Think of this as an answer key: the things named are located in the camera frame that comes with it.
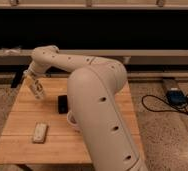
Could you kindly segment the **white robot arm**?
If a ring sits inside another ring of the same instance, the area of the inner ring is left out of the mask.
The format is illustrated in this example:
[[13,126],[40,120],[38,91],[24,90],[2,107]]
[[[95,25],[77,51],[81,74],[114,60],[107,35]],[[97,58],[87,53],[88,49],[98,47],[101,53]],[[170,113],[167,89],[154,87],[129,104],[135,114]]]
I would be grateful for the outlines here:
[[116,103],[127,82],[124,65],[114,59],[62,54],[56,46],[31,53],[26,76],[38,82],[56,67],[70,73],[67,96],[95,171],[148,171]]

